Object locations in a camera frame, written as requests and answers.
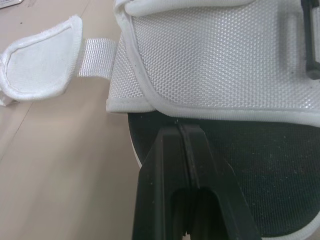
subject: white mesh fabric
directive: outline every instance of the white mesh fabric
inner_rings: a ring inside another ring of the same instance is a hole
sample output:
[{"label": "white mesh fabric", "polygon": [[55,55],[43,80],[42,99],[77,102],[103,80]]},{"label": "white mesh fabric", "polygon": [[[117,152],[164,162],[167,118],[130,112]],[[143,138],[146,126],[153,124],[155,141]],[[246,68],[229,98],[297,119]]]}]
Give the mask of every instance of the white mesh fabric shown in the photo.
[{"label": "white mesh fabric", "polygon": [[106,110],[108,112],[148,112],[155,110],[145,99],[127,56],[121,36],[112,72]]},{"label": "white mesh fabric", "polygon": [[149,80],[173,104],[320,111],[320,83],[305,75],[300,0],[186,8],[133,22]]},{"label": "white mesh fabric", "polygon": [[114,61],[109,99],[140,98],[143,96],[127,57],[124,39],[121,36]]}]

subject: textured white fabric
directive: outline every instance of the textured white fabric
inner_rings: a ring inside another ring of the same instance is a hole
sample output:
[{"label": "textured white fabric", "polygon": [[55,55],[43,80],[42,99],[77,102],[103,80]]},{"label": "textured white fabric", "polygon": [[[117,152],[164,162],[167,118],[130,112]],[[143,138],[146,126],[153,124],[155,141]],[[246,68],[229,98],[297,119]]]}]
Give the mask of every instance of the textured white fabric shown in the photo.
[{"label": "textured white fabric", "polygon": [[61,95],[71,81],[82,44],[82,20],[71,17],[11,44],[1,55],[0,88],[18,101]]},{"label": "textured white fabric", "polygon": [[89,38],[82,46],[78,61],[78,77],[111,79],[117,43],[107,38]]},{"label": "textured white fabric", "polygon": [[300,0],[139,18],[118,5],[115,13],[144,104],[174,117],[320,127],[320,84],[305,74]]},{"label": "textured white fabric", "polygon": [[150,105],[141,91],[133,67],[127,57],[123,36],[116,51],[106,111],[116,113],[151,112]]},{"label": "textured white fabric", "polygon": [[125,11],[134,17],[142,17],[164,11],[191,7],[233,7],[255,0],[133,0],[125,5]]}]

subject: white fabric tab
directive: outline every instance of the white fabric tab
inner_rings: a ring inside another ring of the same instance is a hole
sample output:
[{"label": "white fabric tab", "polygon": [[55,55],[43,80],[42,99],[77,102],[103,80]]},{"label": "white fabric tab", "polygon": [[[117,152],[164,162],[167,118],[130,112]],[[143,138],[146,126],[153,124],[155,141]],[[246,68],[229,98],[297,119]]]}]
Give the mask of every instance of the white fabric tab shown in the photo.
[{"label": "white fabric tab", "polygon": [[111,79],[117,43],[82,41],[78,16],[10,45],[0,56],[0,106],[59,96],[73,76]]},{"label": "white fabric tab", "polygon": [[71,17],[11,44],[0,57],[0,88],[18,101],[61,95],[71,81],[82,44],[82,20]]},{"label": "white fabric tab", "polygon": [[86,39],[78,60],[79,77],[111,79],[117,43],[107,38]]},{"label": "white fabric tab", "polygon": [[133,0],[125,5],[125,11],[134,17],[190,7],[233,7],[255,0]]}]

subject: beige surface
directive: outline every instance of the beige surface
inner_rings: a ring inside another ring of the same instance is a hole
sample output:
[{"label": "beige surface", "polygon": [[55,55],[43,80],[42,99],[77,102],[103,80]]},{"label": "beige surface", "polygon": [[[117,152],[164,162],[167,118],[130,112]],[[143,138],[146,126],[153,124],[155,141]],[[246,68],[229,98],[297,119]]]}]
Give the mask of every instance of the beige surface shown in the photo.
[{"label": "beige surface", "polygon": [[[85,38],[118,40],[112,0],[24,0],[0,9],[0,52],[72,15]],[[0,240],[129,240],[139,168],[109,83],[72,80],[61,97],[0,108]]]}]

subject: table surface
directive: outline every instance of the table surface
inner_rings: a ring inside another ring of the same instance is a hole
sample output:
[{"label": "table surface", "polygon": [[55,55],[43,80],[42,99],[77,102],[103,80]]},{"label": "table surface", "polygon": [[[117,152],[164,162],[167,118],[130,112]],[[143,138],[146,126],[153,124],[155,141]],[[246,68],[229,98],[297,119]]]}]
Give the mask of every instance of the table surface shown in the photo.
[{"label": "table surface", "polygon": [[[0,53],[73,15],[84,38],[119,40],[113,0],[24,0],[0,9]],[[0,107],[1,240],[131,239],[139,167],[109,85],[75,77],[62,96]]]}]

